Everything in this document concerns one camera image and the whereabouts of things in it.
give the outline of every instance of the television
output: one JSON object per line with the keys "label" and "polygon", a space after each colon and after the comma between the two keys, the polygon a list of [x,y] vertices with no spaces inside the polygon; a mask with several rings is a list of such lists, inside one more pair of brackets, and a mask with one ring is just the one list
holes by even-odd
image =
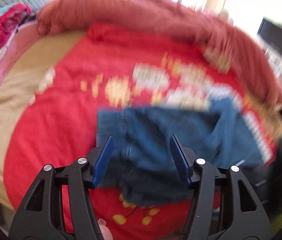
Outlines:
{"label": "television", "polygon": [[258,35],[282,56],[282,28],[263,18]]}

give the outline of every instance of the red bedsheet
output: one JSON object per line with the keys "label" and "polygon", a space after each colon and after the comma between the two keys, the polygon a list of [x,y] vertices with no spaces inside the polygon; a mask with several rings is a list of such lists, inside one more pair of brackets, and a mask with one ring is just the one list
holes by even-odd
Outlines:
{"label": "red bedsheet", "polygon": [[[244,90],[233,70],[220,75],[204,60],[196,45],[166,37],[133,33],[114,25],[93,24],[87,35],[48,73],[19,120],[5,159],[4,184],[18,208],[28,187],[47,163],[65,166],[85,156],[96,140],[99,107],[128,107],[206,102],[203,86],[230,89],[242,114],[254,119],[265,163],[273,159],[273,142],[257,114],[244,106]],[[70,223],[64,191],[66,227]],[[189,201],[159,207],[136,207],[124,201],[118,188],[91,191],[97,218],[107,222],[115,240],[156,239],[184,223]]]}

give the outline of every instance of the beige bedsheet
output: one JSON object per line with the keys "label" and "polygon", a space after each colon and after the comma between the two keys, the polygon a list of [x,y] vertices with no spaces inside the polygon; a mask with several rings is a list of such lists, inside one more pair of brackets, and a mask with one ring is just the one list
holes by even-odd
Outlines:
{"label": "beige bedsheet", "polygon": [[68,31],[40,39],[19,58],[0,86],[0,203],[8,208],[12,206],[3,184],[3,163],[14,127],[46,71],[84,34]]}

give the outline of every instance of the silver screw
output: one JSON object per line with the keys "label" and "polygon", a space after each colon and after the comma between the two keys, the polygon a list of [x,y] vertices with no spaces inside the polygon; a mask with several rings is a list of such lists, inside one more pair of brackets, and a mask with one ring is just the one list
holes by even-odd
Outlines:
{"label": "silver screw", "polygon": [[197,159],[197,163],[200,164],[200,165],[204,165],[205,159],[199,158],[199,159]]}
{"label": "silver screw", "polygon": [[52,165],[47,164],[47,165],[45,165],[45,166],[43,167],[43,169],[44,169],[45,171],[50,171],[50,170],[52,169]]}
{"label": "silver screw", "polygon": [[231,166],[231,170],[234,171],[234,172],[238,172],[240,169],[239,169],[238,166],[233,165],[233,166]]}
{"label": "silver screw", "polygon": [[88,160],[86,159],[86,158],[80,158],[79,160],[78,160],[78,164],[84,164],[84,163],[86,163]]}

